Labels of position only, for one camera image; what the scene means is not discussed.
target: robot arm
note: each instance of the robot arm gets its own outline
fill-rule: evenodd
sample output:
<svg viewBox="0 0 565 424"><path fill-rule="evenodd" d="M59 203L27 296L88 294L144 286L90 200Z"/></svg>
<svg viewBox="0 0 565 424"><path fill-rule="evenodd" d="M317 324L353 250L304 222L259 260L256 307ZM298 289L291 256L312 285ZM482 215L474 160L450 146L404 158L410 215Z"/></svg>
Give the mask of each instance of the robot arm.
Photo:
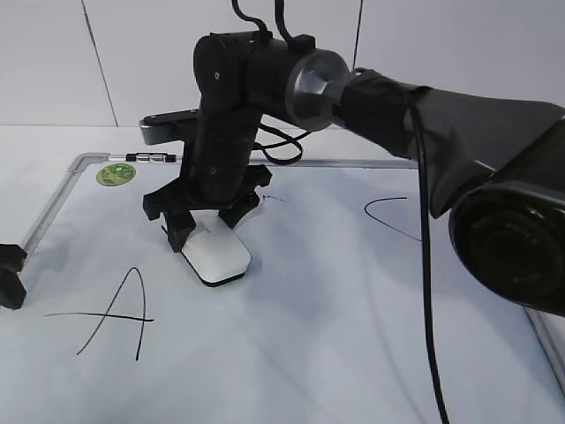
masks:
<svg viewBox="0 0 565 424"><path fill-rule="evenodd" d="M507 299L565 314L565 109L350 72L339 55L316 49L305 35L293 43L262 32L205 36L194 50L194 73L202 99L189 119L197 130L189 140L181 137L189 161L179 185L200 204L179 203L186 195L170 193L182 214L217 208L234 226L257 205L254 188L268 184L270 173L255 170L262 175L256 184L247 164L263 115L310 132L337 124L415 159L407 118L413 104L425 133L430 213L437 218L452 209L452 244L465 267ZM142 125L148 144L169 140L160 139L153 121L147 117ZM154 193L144 207L149 217L171 213ZM175 220L168 226L174 235ZM177 232L173 249L184 245L190 225Z"/></svg>

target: black marker drawing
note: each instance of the black marker drawing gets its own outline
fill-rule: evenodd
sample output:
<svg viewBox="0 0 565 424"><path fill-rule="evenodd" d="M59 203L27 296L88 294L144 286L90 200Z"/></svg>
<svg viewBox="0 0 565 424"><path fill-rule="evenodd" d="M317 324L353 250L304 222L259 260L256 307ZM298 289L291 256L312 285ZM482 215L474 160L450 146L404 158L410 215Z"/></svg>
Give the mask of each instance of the black marker drawing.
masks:
<svg viewBox="0 0 565 424"><path fill-rule="evenodd" d="M284 200L283 200L283 199L279 199L278 197L263 195L263 200L265 201L266 199L275 199L276 201L280 201L281 203L284 203Z"/></svg>
<svg viewBox="0 0 565 424"><path fill-rule="evenodd" d="M371 212L369 212L369 207L371 205L373 205L374 203L378 203L380 201L406 201L408 198L407 197L387 197L385 199L377 199L376 201L370 201L369 203L367 203L365 205L365 213L370 216L372 219L374 219L375 221L377 221L378 223L382 223L383 225L385 225L386 227L390 228L391 230L400 232L402 235L408 237L409 239L412 240L416 240L419 241L420 243L422 242L422 240L420 240L419 238L416 238L414 236L411 236L410 234L408 234L407 232L404 232L398 228L396 228L393 225L390 225L389 223L385 223L384 221L382 221L381 219L377 218L376 216L372 215Z"/></svg>
<svg viewBox="0 0 565 424"><path fill-rule="evenodd" d="M133 271L137 272L137 274L139 276L139 281L141 282L141 292L143 294L143 316L141 318L139 318L137 316L130 316L130 315L110 314L109 311L114 306L114 303L116 302L118 294L121 292L122 288L124 287L128 276L130 276L130 274ZM88 340L85 342L85 344L79 349L79 351L77 352L77 355L80 355L83 351L85 351L85 349L88 347L88 345L90 345L90 342L92 342L92 340L94 339L94 336L96 336L96 333L98 332L98 330L100 329L100 327L102 326L102 324L104 323L104 320L106 318L117 318L117 319L125 319L125 320L141 322L141 331L139 332L138 349L137 349L136 354L135 354L135 360L139 360L139 351L141 350L141 342L143 340L143 331L145 329L145 323L154 321L152 319L146 318L146 311L147 311L147 299L146 299L146 294L145 294L145 284L143 282L143 276L141 276L141 272L139 271L139 269L137 267L131 267L127 271L127 273L125 274L125 277L122 280L122 283L117 288L116 294L114 294L114 297L110 301L108 308L106 309L105 313L99 314L99 313L94 313L94 312L63 312L63 313L59 313L59 314L47 314L47 315L44 315L44 316L92 315L92 316L100 316L101 317L100 321L98 322L98 325L96 325L96 327L94 328L94 331L92 332L92 334L90 335Z"/></svg>

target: white wall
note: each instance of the white wall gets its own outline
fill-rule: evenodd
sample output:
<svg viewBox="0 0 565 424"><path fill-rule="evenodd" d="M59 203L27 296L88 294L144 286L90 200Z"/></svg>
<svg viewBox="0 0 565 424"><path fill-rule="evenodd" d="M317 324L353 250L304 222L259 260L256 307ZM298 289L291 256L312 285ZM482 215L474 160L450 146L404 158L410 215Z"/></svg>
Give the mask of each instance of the white wall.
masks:
<svg viewBox="0 0 565 424"><path fill-rule="evenodd" d="M198 104L195 42L253 29L230 0L85 0L120 125ZM240 0L272 29L272 0ZM351 64L358 0L287 0L293 34ZM398 80L565 105L565 1L365 0L358 65ZM80 0L0 0L0 125L113 125Z"/></svg>
<svg viewBox="0 0 565 424"><path fill-rule="evenodd" d="M358 65L404 82L565 106L565 1L365 0Z"/></svg>
<svg viewBox="0 0 565 424"><path fill-rule="evenodd" d="M276 33L272 0L240 0ZM321 48L333 49L351 64L358 1L289 0L291 34L314 34ZM87 0L88 16L120 125L137 125L152 113L198 107L200 93L192 51L210 32L252 31L239 20L230 0Z"/></svg>
<svg viewBox="0 0 565 424"><path fill-rule="evenodd" d="M80 0L0 0L0 125L113 125Z"/></svg>

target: whiteboard eraser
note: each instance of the whiteboard eraser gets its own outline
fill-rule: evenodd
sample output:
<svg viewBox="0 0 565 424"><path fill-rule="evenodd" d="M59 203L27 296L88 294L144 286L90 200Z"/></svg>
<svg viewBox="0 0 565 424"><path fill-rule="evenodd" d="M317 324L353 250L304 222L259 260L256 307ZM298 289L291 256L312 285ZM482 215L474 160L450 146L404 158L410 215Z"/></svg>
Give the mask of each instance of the whiteboard eraser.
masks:
<svg viewBox="0 0 565 424"><path fill-rule="evenodd" d="M196 228L181 253L200 281L217 287L244 276L251 254L237 234L214 211L196 211L193 215Z"/></svg>

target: black cable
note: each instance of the black cable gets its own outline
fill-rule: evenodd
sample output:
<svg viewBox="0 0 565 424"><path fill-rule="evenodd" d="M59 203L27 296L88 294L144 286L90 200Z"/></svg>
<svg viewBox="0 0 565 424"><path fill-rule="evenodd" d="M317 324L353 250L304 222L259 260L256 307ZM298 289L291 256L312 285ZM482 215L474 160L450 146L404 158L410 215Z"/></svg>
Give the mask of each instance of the black cable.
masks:
<svg viewBox="0 0 565 424"><path fill-rule="evenodd" d="M285 40L287 44L290 44L292 42L292 36L289 34L289 30L286 29L286 24L284 23L284 0L275 0L275 23L282 39Z"/></svg>
<svg viewBox="0 0 565 424"><path fill-rule="evenodd" d="M261 152L263 152L263 155L265 155L265 157L271 163L274 163L275 165L286 166L286 165L292 165L293 163L296 163L300 159L302 159L304 148L299 143L299 141L302 140L304 137L310 135L311 132L306 131L298 135L297 137L290 137L288 134L285 134L284 132L282 132L277 128L273 128L272 126L260 124L259 128L265 131L266 133L271 133L273 135L276 135L277 137L281 137L282 139L284 139L284 141L281 141L279 143L267 144L266 146L263 146L262 144L259 144L257 142L253 145L253 150L260 150ZM281 148L282 146L287 146L289 144L293 145L298 149L298 154L294 157L291 157L290 159L278 159L276 157L271 156L268 153L268 150L271 148Z"/></svg>
<svg viewBox="0 0 565 424"><path fill-rule="evenodd" d="M433 394L438 406L442 424L449 424L448 412L441 391L440 372L435 357L433 342L433 310L432 310L432 256L430 247L429 196L427 187L426 150L424 147L424 129L418 109L409 101L409 112L416 140L418 153L418 185L420 197L420 230L422 232L422 279L424 298L424 328L426 333L427 361L432 375Z"/></svg>
<svg viewBox="0 0 565 424"><path fill-rule="evenodd" d="M265 22L263 22L259 18L254 18L252 16L248 16L241 11L241 8L239 7L239 1L238 0L231 0L231 7L233 8L233 11L236 13L236 15L240 19L244 20L245 22L252 22L253 24L255 24L257 26L259 31L263 34L268 32L267 25L265 24Z"/></svg>

